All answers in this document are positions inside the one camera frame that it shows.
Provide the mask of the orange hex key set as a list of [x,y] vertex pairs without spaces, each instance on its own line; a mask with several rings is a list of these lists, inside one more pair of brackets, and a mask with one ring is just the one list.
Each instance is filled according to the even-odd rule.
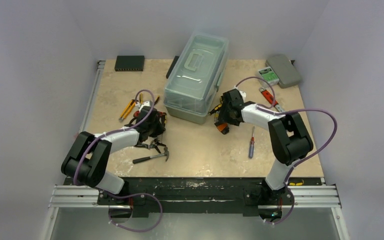
[[225,122],[224,123],[216,122],[214,125],[216,126],[217,130],[223,135],[226,135],[230,132],[230,127]]

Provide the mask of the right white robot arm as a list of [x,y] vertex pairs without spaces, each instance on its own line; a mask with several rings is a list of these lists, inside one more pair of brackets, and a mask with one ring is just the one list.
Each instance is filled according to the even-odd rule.
[[269,132],[275,160],[261,184],[260,197],[272,204],[286,191],[294,165],[313,150],[313,141],[299,113],[274,112],[244,97],[245,93],[236,88],[224,92],[216,122],[234,126],[247,123]]

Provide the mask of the translucent green tool box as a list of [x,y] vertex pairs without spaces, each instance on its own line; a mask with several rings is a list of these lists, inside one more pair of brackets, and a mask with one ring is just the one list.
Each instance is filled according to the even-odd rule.
[[163,104],[172,117],[202,125],[220,89],[229,58],[229,40],[195,32],[172,69]]

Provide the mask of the black yellow stubby screwdriver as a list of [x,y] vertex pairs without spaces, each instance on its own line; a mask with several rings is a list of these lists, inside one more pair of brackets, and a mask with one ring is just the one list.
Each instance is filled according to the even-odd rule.
[[222,107],[222,105],[223,105],[222,103],[216,105],[212,110],[210,110],[208,112],[208,115],[211,116],[211,115],[215,114],[216,112],[218,112],[220,110],[220,108]]

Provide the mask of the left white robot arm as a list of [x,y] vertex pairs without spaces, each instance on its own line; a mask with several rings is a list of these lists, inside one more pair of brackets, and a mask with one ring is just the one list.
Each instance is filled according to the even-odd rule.
[[62,162],[61,172],[71,177],[75,185],[109,192],[110,199],[122,205],[128,201],[129,191],[121,177],[107,171],[110,155],[127,147],[158,149],[163,145],[159,138],[166,130],[166,123],[167,113],[146,107],[117,133],[83,131]]

